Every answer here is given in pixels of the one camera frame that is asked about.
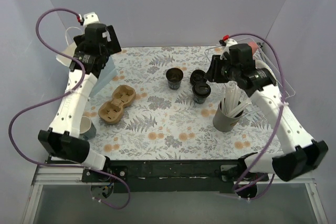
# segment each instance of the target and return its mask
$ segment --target white wire handle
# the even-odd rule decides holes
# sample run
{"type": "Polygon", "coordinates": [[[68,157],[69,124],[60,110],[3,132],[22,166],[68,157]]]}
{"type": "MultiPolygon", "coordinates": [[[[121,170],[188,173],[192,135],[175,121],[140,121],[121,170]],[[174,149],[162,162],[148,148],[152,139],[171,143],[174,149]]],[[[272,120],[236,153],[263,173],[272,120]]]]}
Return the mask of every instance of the white wire handle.
{"type": "Polygon", "coordinates": [[[78,30],[80,30],[81,33],[83,34],[82,29],[80,29],[79,27],[76,27],[76,26],[70,26],[70,27],[68,27],[68,28],[65,30],[65,41],[67,42],[67,45],[69,45],[69,41],[68,41],[68,37],[67,37],[67,33],[68,33],[68,30],[70,30],[71,28],[78,29],[78,30]]]}

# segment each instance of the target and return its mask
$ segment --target white dish rack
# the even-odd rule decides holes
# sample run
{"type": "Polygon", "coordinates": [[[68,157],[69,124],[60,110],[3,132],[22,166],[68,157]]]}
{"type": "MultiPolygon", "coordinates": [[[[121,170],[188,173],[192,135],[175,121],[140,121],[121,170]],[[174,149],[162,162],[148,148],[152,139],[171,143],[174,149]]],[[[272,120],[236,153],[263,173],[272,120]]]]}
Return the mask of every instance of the white dish rack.
{"type": "MultiPolygon", "coordinates": [[[[237,42],[239,44],[242,44],[242,43],[249,43],[249,42],[255,42],[252,38],[244,38],[244,39],[240,39],[240,40],[237,40],[237,42]]],[[[211,62],[211,59],[212,59],[212,55],[218,55],[218,54],[222,54],[223,51],[216,51],[215,49],[216,48],[222,48],[221,45],[219,46],[215,46],[215,47],[211,47],[211,48],[207,48],[205,51],[204,51],[204,54],[206,56],[206,58],[208,59],[209,62],[211,62]]],[[[264,52],[262,51],[261,48],[258,48],[258,50],[254,53],[253,55],[253,58],[254,59],[259,59],[259,60],[262,60],[263,62],[265,62],[270,68],[271,70],[273,71],[274,75],[276,76],[277,78],[277,81],[278,81],[278,85],[281,87],[280,88],[280,91],[282,90],[282,84],[281,82],[279,82],[279,78],[280,78],[280,73],[279,73],[279,69],[271,62],[271,60],[264,54],[264,52]]],[[[225,92],[225,87],[227,86],[233,86],[235,85],[235,82],[233,81],[230,81],[228,83],[216,83],[216,86],[222,90],[222,92],[225,92]]],[[[285,99],[288,99],[290,97],[293,97],[295,95],[295,90],[293,89],[293,87],[288,83],[288,81],[285,79],[285,85],[286,85],[286,94],[285,94],[285,99]]],[[[247,95],[246,93],[242,92],[241,93],[241,98],[240,98],[240,101],[244,101],[245,99],[247,99],[247,95]]],[[[251,104],[250,106],[248,106],[245,110],[245,113],[243,116],[246,116],[248,114],[253,114],[253,113],[257,113],[259,112],[260,109],[258,107],[256,107],[254,104],[251,104]]]]}

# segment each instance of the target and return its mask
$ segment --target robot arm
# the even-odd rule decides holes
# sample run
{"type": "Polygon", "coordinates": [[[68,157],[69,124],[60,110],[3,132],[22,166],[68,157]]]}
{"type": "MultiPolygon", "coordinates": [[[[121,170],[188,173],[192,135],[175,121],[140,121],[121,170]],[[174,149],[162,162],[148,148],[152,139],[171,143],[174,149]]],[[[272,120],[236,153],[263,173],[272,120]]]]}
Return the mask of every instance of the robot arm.
{"type": "MultiPolygon", "coordinates": [[[[87,141],[79,139],[80,121],[101,70],[110,55],[120,52],[121,48],[113,27],[99,23],[95,13],[84,15],[83,20],[85,33],[74,38],[77,45],[74,58],[81,61],[85,67],[84,80],[76,91],[62,99],[49,129],[40,130],[38,139],[52,156],[104,170],[109,159],[92,150],[87,141]]],[[[81,68],[75,61],[71,62],[69,68],[65,92],[69,92],[82,76],[81,68]]]]}
{"type": "MultiPolygon", "coordinates": [[[[222,40],[220,43],[225,46],[224,53],[213,55],[205,78],[216,83],[236,81],[274,128],[281,105],[276,79],[268,69],[256,68],[248,44],[237,44],[232,39],[228,43],[222,40]]],[[[328,151],[326,143],[316,142],[287,106],[284,107],[277,136],[284,153],[264,154],[250,172],[277,174],[282,180],[289,181],[316,169],[328,151]]],[[[240,167],[235,170],[236,176],[239,177],[257,155],[251,153],[241,157],[240,167]]]]}

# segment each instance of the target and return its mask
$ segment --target table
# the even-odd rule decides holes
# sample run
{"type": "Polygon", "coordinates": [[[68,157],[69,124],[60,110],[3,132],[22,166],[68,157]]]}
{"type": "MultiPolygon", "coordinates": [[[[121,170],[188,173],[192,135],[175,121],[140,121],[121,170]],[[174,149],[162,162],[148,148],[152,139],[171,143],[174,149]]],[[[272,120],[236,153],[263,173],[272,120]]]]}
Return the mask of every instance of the table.
{"type": "MultiPolygon", "coordinates": [[[[193,101],[190,75],[208,70],[209,47],[134,47],[113,55],[118,75],[88,102],[85,115],[97,128],[91,147],[111,159],[236,159],[260,151],[272,133],[261,112],[248,114],[229,133],[217,131],[212,118],[221,90],[214,83],[204,104],[193,101]],[[167,69],[177,67],[184,77],[178,90],[167,85],[167,69]],[[127,84],[136,100],[116,125],[98,116],[100,106],[115,88],[127,84]]],[[[275,138],[268,153],[281,151],[275,138]]]]}

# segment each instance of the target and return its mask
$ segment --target gray floor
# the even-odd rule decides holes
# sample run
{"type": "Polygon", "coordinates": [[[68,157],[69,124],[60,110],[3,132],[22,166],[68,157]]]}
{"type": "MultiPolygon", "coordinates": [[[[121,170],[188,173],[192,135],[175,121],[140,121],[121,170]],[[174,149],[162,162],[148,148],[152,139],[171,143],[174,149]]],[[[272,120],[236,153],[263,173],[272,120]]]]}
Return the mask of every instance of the gray floor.
{"type": "MultiPolygon", "coordinates": [[[[275,184],[261,199],[247,203],[216,192],[133,193],[116,211],[90,196],[89,186],[44,186],[35,224],[74,223],[317,223],[304,184],[275,184]]],[[[124,202],[126,195],[109,201],[124,202]]]]}

